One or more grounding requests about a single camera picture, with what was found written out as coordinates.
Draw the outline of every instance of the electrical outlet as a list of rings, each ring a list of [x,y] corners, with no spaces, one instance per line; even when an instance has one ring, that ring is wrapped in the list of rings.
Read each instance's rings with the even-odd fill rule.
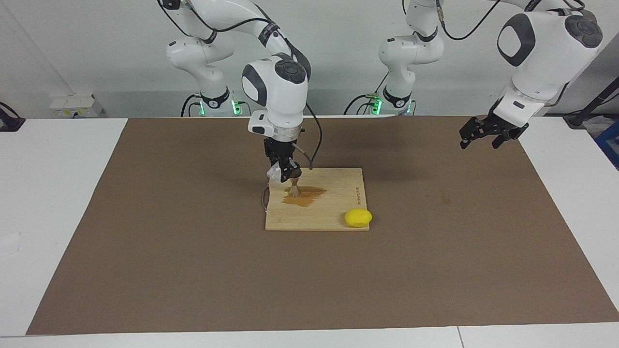
[[[56,97],[51,102],[50,109],[59,118],[93,118],[99,117],[103,111],[101,103],[93,95]]]

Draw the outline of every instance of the white wall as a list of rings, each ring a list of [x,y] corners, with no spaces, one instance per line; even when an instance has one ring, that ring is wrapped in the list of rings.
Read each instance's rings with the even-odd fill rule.
[[[64,80],[75,93],[95,94],[110,117],[176,116],[184,96],[197,87],[190,75],[167,61],[166,44],[181,34],[155,1],[0,0],[0,98],[25,117],[51,117],[49,95],[63,94]],[[309,57],[313,65],[309,101],[319,114],[341,113],[352,97],[374,91],[386,72],[378,60],[381,40],[410,33],[399,0],[256,2]],[[586,2],[599,18],[606,45],[619,32],[615,20],[619,2]],[[467,32],[490,6],[489,1],[449,1],[450,31]],[[518,11],[499,5],[473,37],[446,41],[440,62],[416,68],[413,97],[419,101],[418,114],[487,112],[512,74],[496,50],[496,37]],[[253,37],[228,35],[235,38],[237,53],[217,65],[231,89],[239,91],[243,66],[267,52]],[[30,38],[31,45],[24,45]],[[36,50],[41,57],[35,57]],[[603,88],[599,85],[595,78],[583,88],[599,93]],[[569,93],[574,105],[585,105],[592,98]],[[237,96],[244,97],[242,92]]]

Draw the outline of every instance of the yellow object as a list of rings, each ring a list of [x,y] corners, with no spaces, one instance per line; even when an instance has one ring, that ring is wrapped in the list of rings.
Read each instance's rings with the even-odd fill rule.
[[[344,215],[346,224],[351,227],[366,227],[372,221],[372,213],[366,209],[352,209]]]

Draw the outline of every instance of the brown stain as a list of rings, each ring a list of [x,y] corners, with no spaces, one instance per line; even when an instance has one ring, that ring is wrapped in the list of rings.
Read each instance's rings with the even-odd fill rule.
[[[325,192],[327,192],[327,190],[325,190],[324,188],[313,186],[299,186],[299,190],[301,191],[300,197],[293,198],[286,195],[282,203],[294,204],[296,206],[307,208],[312,205],[318,198],[324,195]],[[290,188],[287,188],[284,191],[288,193],[290,192]]]

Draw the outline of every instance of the black stand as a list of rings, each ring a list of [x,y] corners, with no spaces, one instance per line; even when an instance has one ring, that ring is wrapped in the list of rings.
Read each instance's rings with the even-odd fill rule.
[[[575,116],[564,116],[563,119],[568,124],[571,129],[585,129],[582,125],[585,120],[591,118],[591,113],[599,107],[606,99],[610,97],[610,95],[619,89],[619,77],[617,77],[606,89],[600,93],[593,101],[591,101],[587,107],[582,109],[582,111]]]
[[[25,118],[13,118],[10,117],[4,110],[0,109],[0,132],[17,132],[24,122],[26,122]]]

